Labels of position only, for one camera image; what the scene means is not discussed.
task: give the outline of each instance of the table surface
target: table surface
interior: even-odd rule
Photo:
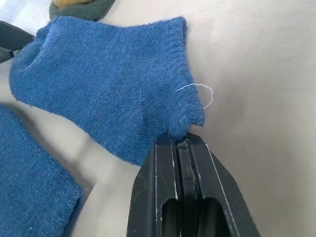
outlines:
[[[35,34],[49,0],[2,0],[0,20]],[[196,83],[213,88],[204,128],[192,131],[235,177],[263,237],[316,235],[316,4],[311,0],[116,0],[103,23],[184,16]],[[0,103],[79,178],[87,192],[73,237],[123,237],[138,167],[65,118],[17,102],[11,61],[0,64]],[[203,104],[209,91],[198,88]]]

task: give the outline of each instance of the blue sock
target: blue sock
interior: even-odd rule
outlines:
[[[64,116],[119,158],[141,165],[154,139],[182,139],[204,111],[185,54],[182,17],[116,27],[57,17],[16,56],[17,100]]]
[[[0,236],[68,236],[82,204],[71,174],[0,104]]]

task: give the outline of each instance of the sock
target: sock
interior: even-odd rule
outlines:
[[[54,2],[49,7],[49,17],[73,16],[84,20],[96,21],[101,19],[110,10],[114,0],[95,0],[87,4],[73,4],[57,7]]]
[[[89,3],[93,1],[94,0],[53,0],[53,3],[56,5],[56,7],[64,7],[74,4]]]
[[[185,55],[182,17],[116,27],[59,17],[15,58],[17,100],[73,121],[115,156],[141,165],[155,138],[180,140],[204,110]]]
[[[68,236],[83,202],[71,174],[0,105],[0,236]]]

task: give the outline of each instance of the black plastic clip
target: black plastic clip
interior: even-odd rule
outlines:
[[[23,48],[33,39],[31,34],[0,21],[0,63],[14,57],[14,51]]]
[[[135,178],[127,237],[259,237],[237,183],[191,133],[155,140]]]

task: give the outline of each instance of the clamp jaw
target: clamp jaw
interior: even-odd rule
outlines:
[[[236,181],[191,133],[158,137],[131,196],[126,237],[260,237]]]
[[[0,21],[0,63],[14,57],[13,52],[32,42],[34,37],[4,21]]]

